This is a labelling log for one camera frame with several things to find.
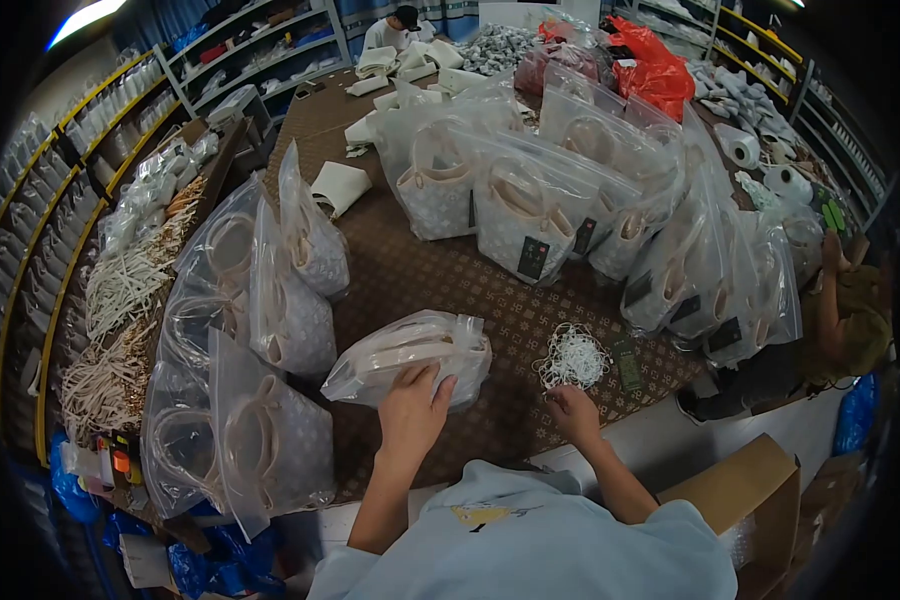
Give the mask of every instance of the curtain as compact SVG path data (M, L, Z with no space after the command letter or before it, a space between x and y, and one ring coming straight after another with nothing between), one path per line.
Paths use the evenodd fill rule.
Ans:
M354 63L364 51L364 34L371 25L404 4L415 6L420 11L420 20L430 21L437 33L456 42L480 25L479 0L336 0L336 11Z
M200 22L220 0L131 0L113 15L113 42L118 49L136 45L141 53L170 43Z

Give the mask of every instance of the olive green shirt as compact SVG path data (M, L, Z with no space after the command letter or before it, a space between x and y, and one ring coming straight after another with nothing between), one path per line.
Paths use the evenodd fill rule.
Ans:
M834 384L848 376L865 376L872 371L894 334L890 314L880 305L877 284L880 271L861 266L837 275L837 312L843 327L843 360L829 360L819 348L820 294L805 294L801 302L803 339L800 371L815 385Z

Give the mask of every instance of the gray fabric pile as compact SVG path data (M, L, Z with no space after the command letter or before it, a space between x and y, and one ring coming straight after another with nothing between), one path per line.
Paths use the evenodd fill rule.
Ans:
M456 46L463 57L463 70L493 75L516 66L540 35L507 25L484 24L467 42Z
M689 60L687 71L694 78L694 99L710 113L734 120L740 129L759 137L772 133L793 144L794 130L777 111L762 83L747 84L746 71L731 73L709 60Z

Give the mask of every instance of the brown patterned tablecloth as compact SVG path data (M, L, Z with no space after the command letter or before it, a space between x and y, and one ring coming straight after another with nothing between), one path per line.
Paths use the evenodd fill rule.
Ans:
M269 158L264 179L276 198L280 161L295 138L303 177L310 183L324 162L342 162L370 174L373 188L336 222L350 250L351 284L334 305L337 348L342 352L375 330L424 308L476 315L493 348L490 375L480 399L450 414L436 445L413 482L415 487L451 481L471 459L509 462L565 444L547 414L534 361L546 355L547 340L563 322L586 324L611 352L622 343L635 352L639 389L623 389L617 365L589 390L602 424L623 419L680 389L703 367L696 354L682 354L665 338L631 338L619 316L620 291L599 287L586 262L564 265L561 281L534 288L511 276L477 250L474 237L422 242L410 232L403 210L384 178L374 150L345 158L344 129L373 110L385 88L353 98L344 88L352 73L319 79L326 88L294 98ZM421 88L431 79L416 82ZM380 448L376 411L330 403L339 489L335 503L363 497Z

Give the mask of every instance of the paper label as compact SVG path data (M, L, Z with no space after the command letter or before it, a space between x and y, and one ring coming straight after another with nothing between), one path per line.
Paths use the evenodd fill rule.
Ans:
M583 224L576 230L576 243L573 246L573 252L578 255L585 255L587 248L590 247L590 238L593 237L593 231L597 227L597 222L587 218L583 220Z
M720 327L710 336L709 346L710 352L716 353L723 350L731 344L736 344L743 339L740 333L740 321L736 317L726 320Z
M528 235L523 238L523 251L520 253L520 262L517 264L516 272L531 280L539 280L549 254L550 244L544 244Z
M630 393L643 388L640 364L636 360L634 345L627 338L613 342L613 362L620 371L620 387Z
M637 277L634 282L627 285L624 288L624 308L630 307L633 303L650 294L651 289L653 289L653 283L648 270Z
M680 319L686 319L690 315L700 310L700 294L686 298L680 303L680 307L673 313L670 323L676 323Z

